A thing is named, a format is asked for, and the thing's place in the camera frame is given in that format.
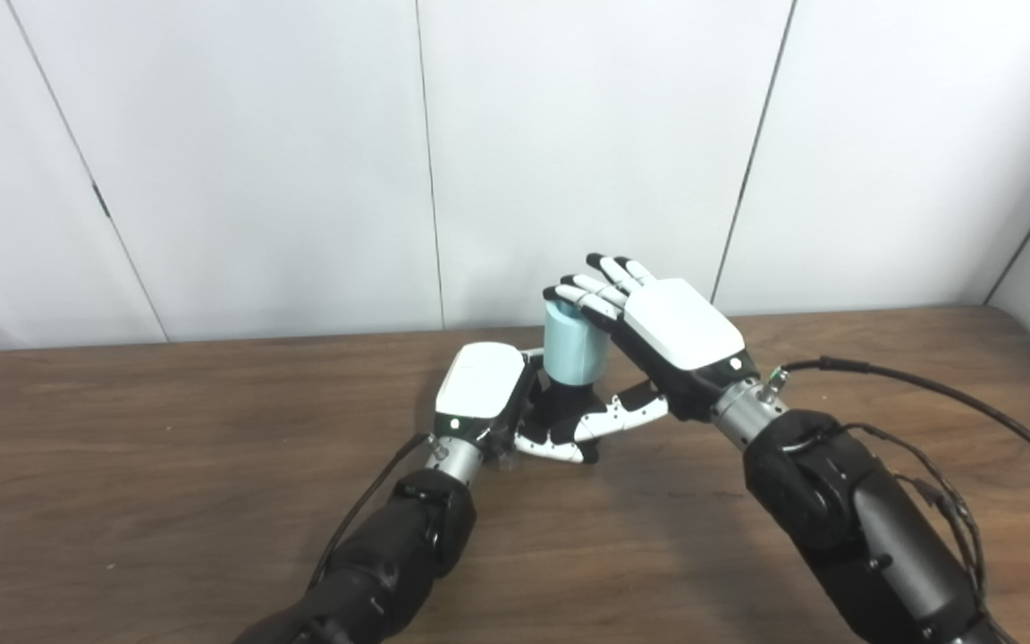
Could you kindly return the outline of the white and black right hand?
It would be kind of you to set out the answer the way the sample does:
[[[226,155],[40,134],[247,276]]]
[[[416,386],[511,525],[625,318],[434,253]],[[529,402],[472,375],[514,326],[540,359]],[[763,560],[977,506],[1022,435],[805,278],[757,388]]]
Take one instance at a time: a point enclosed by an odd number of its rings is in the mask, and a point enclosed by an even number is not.
[[[623,256],[589,253],[586,264],[604,277],[565,275],[544,289],[545,301],[609,335],[675,419],[711,423],[729,388],[759,377],[744,335],[687,280],[655,277]]]

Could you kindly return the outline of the white and black left hand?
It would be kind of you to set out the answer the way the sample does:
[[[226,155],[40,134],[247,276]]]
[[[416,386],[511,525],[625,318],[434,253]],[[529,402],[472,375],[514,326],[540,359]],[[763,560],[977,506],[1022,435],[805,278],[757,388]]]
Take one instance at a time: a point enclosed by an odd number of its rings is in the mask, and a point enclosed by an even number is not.
[[[604,410],[592,384],[549,376],[543,352],[507,343],[465,345],[435,395],[434,456],[446,461],[469,445],[484,462],[523,453],[565,463],[600,460],[598,440],[581,440],[578,423]]]

